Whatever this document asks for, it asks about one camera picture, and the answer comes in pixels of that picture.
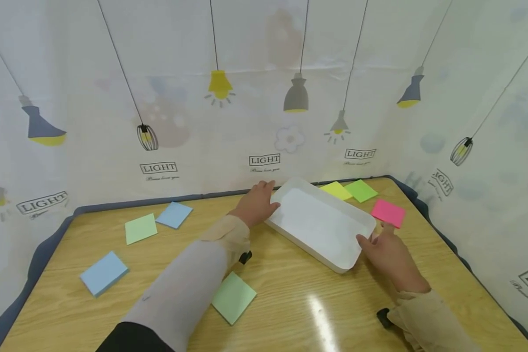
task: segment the pink sticky note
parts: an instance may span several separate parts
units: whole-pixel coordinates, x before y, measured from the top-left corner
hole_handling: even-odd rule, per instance
[[[372,216],[381,221],[392,223],[397,229],[400,229],[405,217],[405,210],[388,201],[378,199],[373,207]]]

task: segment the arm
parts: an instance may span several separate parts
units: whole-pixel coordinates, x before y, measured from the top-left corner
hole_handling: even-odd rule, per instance
[[[415,351],[479,351],[442,298],[420,274],[394,227],[383,223],[379,236],[356,236],[370,262],[397,290],[397,306],[387,318],[403,330]]]
[[[147,348],[185,352],[223,276],[248,252],[249,227],[269,218],[280,206],[270,204],[273,189],[274,181],[254,185],[234,210],[184,249],[143,293],[98,352]]]

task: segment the green sticky note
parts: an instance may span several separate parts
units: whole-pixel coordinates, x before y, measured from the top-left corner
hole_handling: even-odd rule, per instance
[[[256,292],[237,274],[231,272],[221,283],[211,304],[230,325],[233,325],[254,297]]]
[[[360,203],[364,203],[378,194],[375,189],[368,186],[368,184],[361,179],[350,185],[346,185],[345,188]]]
[[[152,213],[125,223],[127,245],[144,240],[157,233],[155,215]]]
[[[333,196],[335,196],[338,199],[347,200],[352,198],[352,194],[350,194],[341,184],[338,182],[332,182],[331,184],[325,185],[321,187],[322,190],[331,193]]]

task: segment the sticky note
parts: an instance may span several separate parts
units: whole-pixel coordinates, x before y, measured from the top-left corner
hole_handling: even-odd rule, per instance
[[[178,229],[193,209],[180,203],[170,203],[168,207],[156,218],[156,222],[163,223],[173,229]]]
[[[108,255],[80,274],[80,279],[85,283],[91,295],[98,298],[128,271],[129,269],[117,258],[115,253],[109,252]]]
[[[375,189],[368,186],[368,184],[361,179],[352,182],[350,185],[346,185],[345,188],[360,203],[364,203],[368,199],[377,196]]]
[[[144,240],[157,233],[155,215],[152,213],[125,223],[125,238],[127,244]]]
[[[400,229],[405,217],[405,210],[388,201],[378,199],[373,206],[372,216],[381,221],[392,223],[397,229]]]
[[[338,182],[332,182],[331,184],[321,187],[321,189],[328,193],[331,193],[333,196],[337,197],[338,199],[347,200],[347,199],[352,198],[352,194],[350,194]]]
[[[221,283],[212,304],[219,314],[233,325],[254,297],[256,292],[237,274],[231,272]]]

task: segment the black sleeve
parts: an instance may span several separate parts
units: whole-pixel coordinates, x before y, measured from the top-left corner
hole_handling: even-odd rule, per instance
[[[96,352],[174,352],[151,329],[123,322],[106,337]]]

